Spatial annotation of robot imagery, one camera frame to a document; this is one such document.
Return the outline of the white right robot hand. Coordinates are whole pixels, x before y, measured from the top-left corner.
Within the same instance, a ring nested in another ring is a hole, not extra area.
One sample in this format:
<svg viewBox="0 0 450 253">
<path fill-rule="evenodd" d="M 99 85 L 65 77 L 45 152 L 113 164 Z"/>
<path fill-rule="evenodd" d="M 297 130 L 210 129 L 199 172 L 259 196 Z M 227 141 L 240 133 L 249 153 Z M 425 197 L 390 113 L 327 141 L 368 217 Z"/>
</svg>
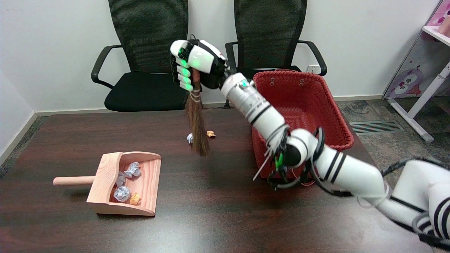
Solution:
<svg viewBox="0 0 450 253">
<path fill-rule="evenodd" d="M 193 91 L 193 72 L 199 72 L 199 81 L 209 89 L 220 89 L 225 72 L 230 69 L 225 56 L 205 40 L 175 40 L 170 46 L 173 80 L 180 88 Z"/>
</svg>

